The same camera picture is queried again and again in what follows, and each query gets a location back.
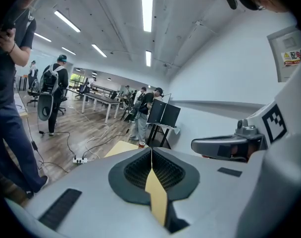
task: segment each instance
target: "dark shirt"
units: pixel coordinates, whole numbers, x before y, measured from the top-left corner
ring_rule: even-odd
[[[140,107],[140,112],[142,114],[147,115],[149,112],[149,109],[147,108],[147,103],[152,104],[152,101],[154,99],[154,93],[146,93],[143,97],[142,103],[141,103],[141,107]]]
[[[29,10],[15,10],[12,13],[12,18],[16,19],[17,17],[19,18],[15,22],[14,40],[20,48],[32,48],[36,20],[32,16],[29,17]],[[0,108],[14,101],[14,76],[15,64],[11,56],[7,53],[0,54]]]
[[[54,65],[52,66],[53,71],[55,71],[60,65],[57,63],[54,63]],[[62,100],[61,96],[63,96],[63,90],[66,89],[68,87],[68,72],[67,70],[61,69],[58,72],[58,78],[59,78],[59,87],[58,89],[54,92],[53,94],[53,99],[54,102],[59,102],[60,100]]]

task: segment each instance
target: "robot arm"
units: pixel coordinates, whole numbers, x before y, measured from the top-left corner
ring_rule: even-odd
[[[247,160],[249,147],[265,150],[279,139],[301,133],[301,64],[274,101],[238,121],[233,135],[195,139],[192,149],[221,160]],[[233,158],[233,149],[237,148]]]

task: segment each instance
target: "jeans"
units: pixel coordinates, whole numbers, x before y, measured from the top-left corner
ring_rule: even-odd
[[[50,133],[54,133],[55,131],[55,124],[56,124],[60,104],[61,102],[54,102],[52,104],[51,115],[50,118],[48,119],[48,130]]]
[[[137,120],[134,123],[131,137],[138,137],[140,142],[145,143],[145,134],[147,129],[147,115],[138,111],[136,114]]]
[[[21,171],[11,160],[3,140],[15,154]],[[46,182],[38,174],[32,144],[14,102],[0,108],[0,173],[24,191],[38,192]]]

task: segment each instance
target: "black mesh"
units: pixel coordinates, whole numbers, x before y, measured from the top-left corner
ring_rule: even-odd
[[[152,152],[152,168],[166,191],[185,177],[182,167],[154,151]]]
[[[125,178],[138,188],[145,189],[146,180],[151,171],[151,151],[145,153],[124,169]]]

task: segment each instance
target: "fluorescent light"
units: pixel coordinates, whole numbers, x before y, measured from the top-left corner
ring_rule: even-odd
[[[151,66],[151,52],[146,51],[146,66],[150,67]]]
[[[142,0],[144,31],[151,32],[152,0]]]
[[[68,50],[68,49],[66,49],[66,48],[64,48],[64,47],[61,47],[63,50],[66,50],[66,51],[68,51],[68,52],[70,52],[71,54],[73,54],[73,55],[76,55],[75,53],[73,53],[72,51],[70,51],[70,50]]]
[[[42,35],[40,35],[40,34],[37,34],[37,33],[34,33],[36,36],[38,36],[38,37],[41,37],[42,39],[44,39],[44,40],[46,40],[46,41],[48,41],[48,42],[51,42],[51,40],[50,39],[47,39],[46,37],[44,37],[44,36],[42,36]]]
[[[103,57],[106,57],[106,55],[96,46],[96,44],[91,44],[92,47],[94,47]]]
[[[70,26],[73,30],[75,30],[77,33],[80,33],[80,29],[76,27],[69,19],[67,19],[64,15],[62,15],[58,10],[55,11],[55,15],[60,18],[63,22],[65,22],[68,26]]]

